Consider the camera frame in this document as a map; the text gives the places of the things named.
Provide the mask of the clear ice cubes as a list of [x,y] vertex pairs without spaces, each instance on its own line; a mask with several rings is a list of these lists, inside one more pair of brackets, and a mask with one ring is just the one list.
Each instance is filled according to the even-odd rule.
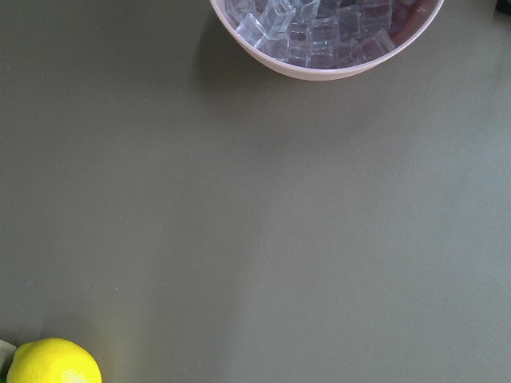
[[226,1],[236,32],[274,59],[309,69],[340,69],[394,49],[413,1]]

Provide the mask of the pink bowl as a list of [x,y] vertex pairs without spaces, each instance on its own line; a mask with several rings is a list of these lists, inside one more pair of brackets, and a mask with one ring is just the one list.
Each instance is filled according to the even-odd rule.
[[214,12],[216,13],[216,16],[223,24],[224,28],[230,33],[232,38],[240,45],[241,48],[247,52],[247,54],[252,56],[262,65],[277,73],[283,74],[284,76],[299,80],[333,81],[354,76],[369,69],[373,69],[375,66],[380,65],[401,53],[405,48],[411,45],[415,40],[419,38],[421,34],[425,32],[425,30],[437,16],[439,10],[442,8],[444,1],[416,1],[416,3],[411,7],[411,11],[408,14],[402,30],[392,38],[394,44],[396,45],[392,51],[374,59],[373,61],[368,61],[360,65],[341,69],[306,69],[303,67],[283,63],[266,55],[265,53],[260,52],[248,44],[235,31],[235,21],[228,15],[227,11],[225,10],[224,0],[211,0],[210,3]]

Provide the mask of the yellow lemon near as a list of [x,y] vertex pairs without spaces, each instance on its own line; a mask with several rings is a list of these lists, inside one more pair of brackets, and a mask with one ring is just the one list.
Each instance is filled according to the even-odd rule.
[[99,365],[86,349],[63,338],[45,338],[15,351],[6,381],[102,383],[103,379]]

